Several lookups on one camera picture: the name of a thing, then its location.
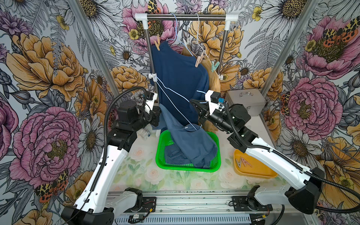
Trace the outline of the light blue wire hanger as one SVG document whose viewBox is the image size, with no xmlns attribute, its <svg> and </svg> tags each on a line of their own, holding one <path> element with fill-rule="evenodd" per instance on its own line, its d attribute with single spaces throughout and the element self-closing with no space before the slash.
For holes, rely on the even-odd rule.
<svg viewBox="0 0 360 225">
<path fill-rule="evenodd" d="M 205 101 L 205 93 L 209 90 L 207 74 L 194 79 L 157 76 L 159 99 L 171 115 L 181 124 L 197 124 L 198 114 L 190 104 L 191 99 Z"/>
</svg>

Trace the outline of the slate blue t-shirt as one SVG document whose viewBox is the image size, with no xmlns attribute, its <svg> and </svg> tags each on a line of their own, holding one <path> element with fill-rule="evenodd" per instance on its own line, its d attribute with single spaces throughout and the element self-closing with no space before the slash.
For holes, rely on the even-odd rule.
<svg viewBox="0 0 360 225">
<path fill-rule="evenodd" d="M 182 125 L 164 106 L 161 110 L 159 127 L 169 131 L 173 144 L 164 150 L 165 162 L 170 165 L 189 165 L 210 169 L 216 157 L 218 146 L 207 132 L 196 124 Z"/>
</svg>

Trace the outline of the teal clothespin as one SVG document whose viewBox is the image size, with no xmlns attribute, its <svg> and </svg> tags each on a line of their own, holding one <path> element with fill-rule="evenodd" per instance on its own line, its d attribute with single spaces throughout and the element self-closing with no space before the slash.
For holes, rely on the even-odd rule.
<svg viewBox="0 0 360 225">
<path fill-rule="evenodd" d="M 212 61 L 211 62 L 211 71 L 215 72 L 217 70 L 217 68 L 219 67 L 220 63 L 219 61 Z"/>
</svg>

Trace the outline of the tan t-shirt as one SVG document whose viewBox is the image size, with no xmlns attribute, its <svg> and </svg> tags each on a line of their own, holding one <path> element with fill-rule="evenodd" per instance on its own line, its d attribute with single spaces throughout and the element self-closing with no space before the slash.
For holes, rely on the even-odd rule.
<svg viewBox="0 0 360 225">
<path fill-rule="evenodd" d="M 207 56 L 204 56 L 204 58 L 201 62 L 201 65 L 204 66 L 204 68 L 208 72 L 209 89 L 211 91 L 221 92 L 220 80 L 218 78 L 218 74 L 215 71 L 212 72 L 212 64 L 211 64 L 210 59 Z M 204 127 L 204 130 L 207 132 L 216 133 L 218 131 L 218 129 L 209 121 L 206 121 L 203 127 Z"/>
</svg>

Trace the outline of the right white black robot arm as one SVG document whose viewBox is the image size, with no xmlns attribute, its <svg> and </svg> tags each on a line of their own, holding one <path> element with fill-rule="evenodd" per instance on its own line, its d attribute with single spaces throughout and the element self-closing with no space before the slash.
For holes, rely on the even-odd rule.
<svg viewBox="0 0 360 225">
<path fill-rule="evenodd" d="M 211 103 L 195 99 L 190 103 L 197 111 L 200 123 L 209 121 L 228 133 L 231 146 L 259 160 L 288 182 L 284 187 L 253 188 L 248 194 L 252 204 L 291 205 L 304 214 L 313 214 L 323 187 L 321 181 L 311 178 L 310 168 L 286 157 L 248 129 L 245 125 L 251 117 L 242 104 L 218 103 L 212 112 Z"/>
</svg>

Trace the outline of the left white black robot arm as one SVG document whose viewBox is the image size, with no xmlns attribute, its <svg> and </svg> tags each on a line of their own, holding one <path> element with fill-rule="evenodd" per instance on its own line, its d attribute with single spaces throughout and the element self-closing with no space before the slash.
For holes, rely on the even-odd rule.
<svg viewBox="0 0 360 225">
<path fill-rule="evenodd" d="M 118 197 L 107 200 L 118 169 L 137 139 L 137 132 L 147 125 L 158 125 L 161 110 L 154 100 L 146 100 L 145 108 L 135 101 L 127 101 L 117 108 L 118 119 L 104 134 L 104 150 L 89 183 L 73 206 L 66 206 L 61 214 L 68 225 L 111 225 L 124 212 L 143 208 L 143 193 L 127 188 Z"/>
</svg>

